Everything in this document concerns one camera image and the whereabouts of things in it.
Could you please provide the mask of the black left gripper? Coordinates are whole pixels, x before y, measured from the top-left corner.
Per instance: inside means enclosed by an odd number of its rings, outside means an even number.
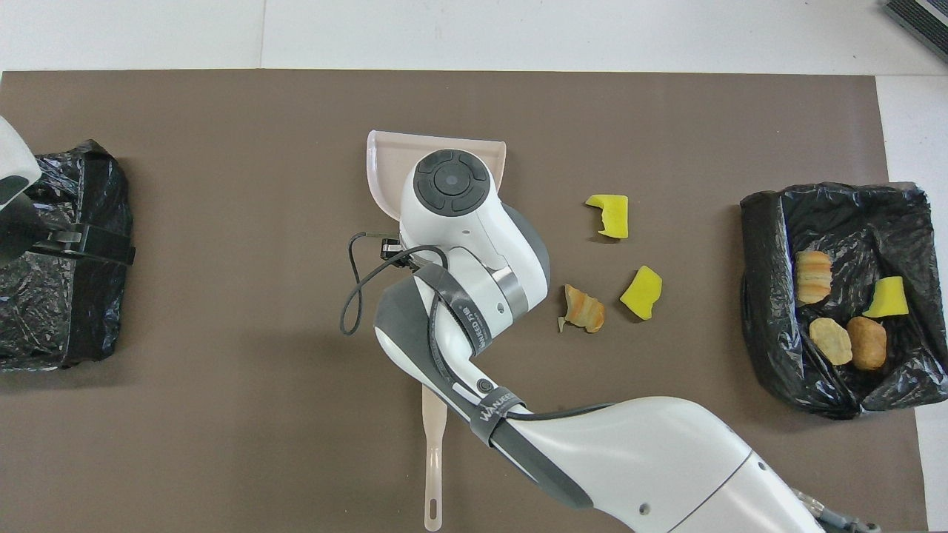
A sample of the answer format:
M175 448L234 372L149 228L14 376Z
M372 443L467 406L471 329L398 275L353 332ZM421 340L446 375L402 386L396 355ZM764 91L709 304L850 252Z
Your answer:
M55 212L50 206L34 204L28 195L17 195L1 212L1 261L13 262L27 252L54 256L44 243L50 240L58 247L79 245L79 253L114 264L133 264L136 247L126 238L88 238L82 240L82 230L56 230L44 219L43 213Z

